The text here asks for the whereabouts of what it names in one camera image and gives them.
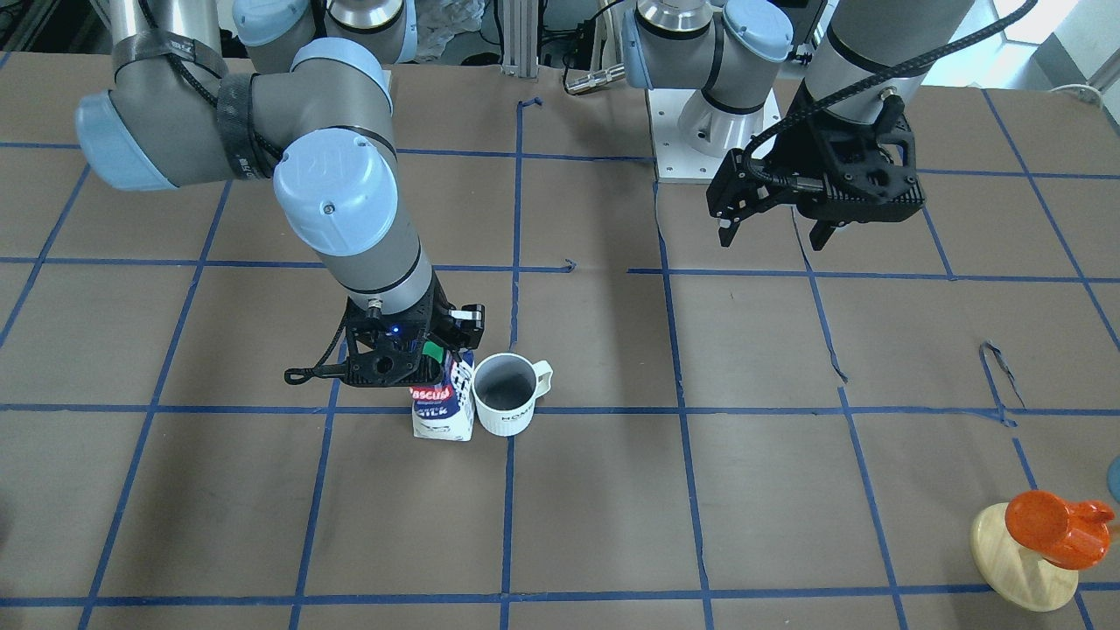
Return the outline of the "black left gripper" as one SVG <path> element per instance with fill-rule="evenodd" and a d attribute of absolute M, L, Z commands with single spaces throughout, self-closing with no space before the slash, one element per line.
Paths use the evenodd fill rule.
<path fill-rule="evenodd" d="M 900 222 L 920 212 L 927 195 L 916 172 L 907 105 L 898 95 L 871 98 L 880 110 L 871 123 L 823 110 L 781 131 L 772 150 L 752 161 L 773 183 L 748 172 L 743 149 L 724 156 L 704 192 L 720 247 L 732 245 L 739 217 L 780 203 L 795 203 L 801 215 L 816 220 L 809 231 L 813 251 L 823 251 L 841 223 Z"/>

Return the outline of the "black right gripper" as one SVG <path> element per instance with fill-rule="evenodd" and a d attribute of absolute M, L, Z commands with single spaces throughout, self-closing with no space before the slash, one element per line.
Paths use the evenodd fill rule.
<path fill-rule="evenodd" d="M 388 314 L 349 304 L 340 323 L 347 348 L 340 382 L 357 388 L 428 386 L 444 379 L 444 359 L 424 355 L 424 343 L 435 343 L 448 354 L 479 348 L 487 308 L 483 304 L 455 306 L 435 276 L 407 311 Z"/>

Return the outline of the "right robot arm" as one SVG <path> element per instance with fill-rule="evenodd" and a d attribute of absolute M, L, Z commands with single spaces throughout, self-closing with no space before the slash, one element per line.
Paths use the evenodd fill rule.
<path fill-rule="evenodd" d="M 269 180 L 284 219 L 346 291 L 335 339 L 291 385 L 432 386 L 479 348 L 480 304 L 455 306 L 396 183 L 389 61 L 416 57 L 412 1 L 236 1 L 253 71 L 228 71 L 213 1 L 112 1 L 115 87 L 76 109 L 81 151 L 115 189 Z"/>

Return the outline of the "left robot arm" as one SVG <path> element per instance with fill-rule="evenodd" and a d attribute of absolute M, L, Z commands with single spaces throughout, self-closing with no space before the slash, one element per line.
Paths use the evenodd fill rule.
<path fill-rule="evenodd" d="M 720 156 L 704 192 L 721 245 L 745 219 L 793 205 L 821 250 L 838 228 L 895 223 L 927 204 L 907 105 L 970 10 L 968 1 L 840 1 L 787 114 L 719 141 L 715 127 L 759 119 L 795 50 L 795 25 L 772 1 L 625 1 L 620 64 L 634 89 L 691 89 L 683 132 Z"/>

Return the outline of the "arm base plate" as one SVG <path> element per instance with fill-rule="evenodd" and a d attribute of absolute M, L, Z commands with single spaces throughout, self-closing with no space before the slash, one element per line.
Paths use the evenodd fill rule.
<path fill-rule="evenodd" d="M 652 89 L 647 105 L 657 179 L 662 183 L 711 182 L 725 154 L 747 147 L 753 137 L 781 119 L 773 90 L 763 106 L 747 115 L 716 108 L 697 89 Z"/>

